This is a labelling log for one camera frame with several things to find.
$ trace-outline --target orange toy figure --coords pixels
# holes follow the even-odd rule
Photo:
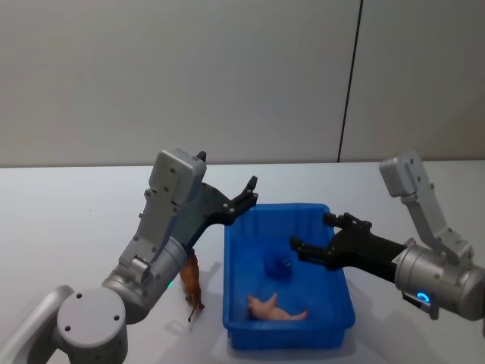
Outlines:
[[[192,305],[192,312],[189,316],[189,322],[192,319],[192,315],[199,307],[204,309],[204,305],[201,301],[201,292],[199,284],[199,264],[197,263],[197,257],[195,253],[192,253],[187,259],[185,267],[180,271],[180,278],[183,282],[183,291],[185,292],[185,301]]]

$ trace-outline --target blue plastic bin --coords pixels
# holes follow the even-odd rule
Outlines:
[[[323,224],[328,207],[293,203],[257,205],[225,228],[223,323],[237,350],[339,347],[355,313],[343,270],[328,271],[298,261],[289,280],[270,278],[263,266],[268,249],[289,248],[289,238],[326,246],[333,228]],[[278,293],[278,306],[295,315],[308,309],[305,321],[269,322],[248,317],[247,296],[268,300]]]

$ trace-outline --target white table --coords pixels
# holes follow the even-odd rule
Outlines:
[[[447,220],[474,243],[485,265],[485,162],[429,162]],[[0,169],[0,332],[33,297],[60,284],[97,287],[116,265],[144,206],[150,167]],[[205,181],[235,196],[253,175],[259,202],[323,202],[374,223],[382,237],[418,237],[407,209],[388,196],[376,163],[215,165]],[[343,347],[331,351],[238,353],[222,325],[223,228],[196,244],[204,312],[191,324],[177,278],[149,317],[129,327],[125,363],[295,362],[345,364],[483,363],[481,322],[441,311],[432,322],[395,287],[346,268],[357,321]],[[57,352],[50,363],[68,363]]]

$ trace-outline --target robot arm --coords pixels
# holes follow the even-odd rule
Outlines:
[[[300,260],[330,270],[354,266],[393,282],[403,298],[438,319],[439,308],[475,321],[485,315],[485,269],[472,262],[469,242],[449,228],[415,151],[382,162],[380,172],[391,196],[408,207],[420,238],[398,244],[376,237],[371,223],[350,214],[325,215],[324,223],[339,231],[329,246],[309,246],[293,238],[291,247]]]
[[[1,364],[44,364],[56,349],[73,364],[122,363],[127,325],[143,320],[210,224],[232,224],[256,204],[253,177],[229,200],[202,184],[205,153],[158,155],[139,227],[102,287],[48,294],[0,345]]]

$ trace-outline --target gray wall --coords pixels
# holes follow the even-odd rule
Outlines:
[[[364,0],[345,119],[360,3],[0,0],[0,166],[485,158],[485,3]]]
[[[485,158],[485,2],[364,0],[341,160]]]
[[[335,161],[357,0],[0,0],[0,165]]]

